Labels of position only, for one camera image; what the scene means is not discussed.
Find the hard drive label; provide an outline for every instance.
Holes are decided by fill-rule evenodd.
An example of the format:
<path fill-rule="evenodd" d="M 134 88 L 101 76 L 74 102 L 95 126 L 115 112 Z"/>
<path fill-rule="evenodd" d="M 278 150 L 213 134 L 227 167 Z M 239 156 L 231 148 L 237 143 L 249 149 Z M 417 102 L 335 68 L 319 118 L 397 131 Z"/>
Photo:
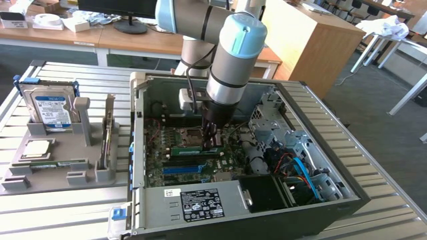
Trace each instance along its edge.
<path fill-rule="evenodd" d="M 51 128 L 66 128 L 73 124 L 70 112 L 66 109 L 67 101 L 63 96 L 37 96 L 43 123 Z"/>
<path fill-rule="evenodd" d="M 181 192 L 182 210 L 186 222 L 225 217 L 219 190 L 206 189 Z"/>

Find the wooden desk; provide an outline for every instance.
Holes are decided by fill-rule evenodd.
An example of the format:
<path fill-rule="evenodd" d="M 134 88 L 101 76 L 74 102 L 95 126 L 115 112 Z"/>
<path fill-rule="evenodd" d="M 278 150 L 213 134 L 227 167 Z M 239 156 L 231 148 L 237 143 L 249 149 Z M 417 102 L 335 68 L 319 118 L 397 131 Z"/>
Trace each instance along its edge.
<path fill-rule="evenodd" d="M 413 15 L 410 12 L 405 12 L 405 11 L 400 11 L 397 9 L 393 9 L 390 6 L 385 6 L 383 4 L 381 4 L 379 2 L 375 2 L 373 0 L 361 0 L 361 2 L 366 5 L 377 8 L 378 10 L 381 10 L 382 12 L 385 12 L 390 15 L 397 15 L 400 18 L 405 19 L 405 23 L 408 23 L 410 21 L 410 19 L 416 17 L 416 15 Z"/>
<path fill-rule="evenodd" d="M 7 11 L 10 6 L 10 2 L 0 1 L 0 11 Z M 179 60 L 182 58 L 183 36 L 159 33 L 151 29 L 146 34 L 131 35 L 115 30 L 111 24 L 105 28 L 78 33 L 67 28 L 63 31 L 0 28 L 0 44 L 93 52 L 97 53 L 98 65 L 107 67 L 109 54 Z M 259 55 L 253 76 L 273 79 L 281 63 L 281 58 L 266 47 Z"/>
<path fill-rule="evenodd" d="M 274 79 L 305 81 L 323 98 L 366 34 L 335 15 L 270 0 L 262 22 L 266 43 L 283 63 Z"/>

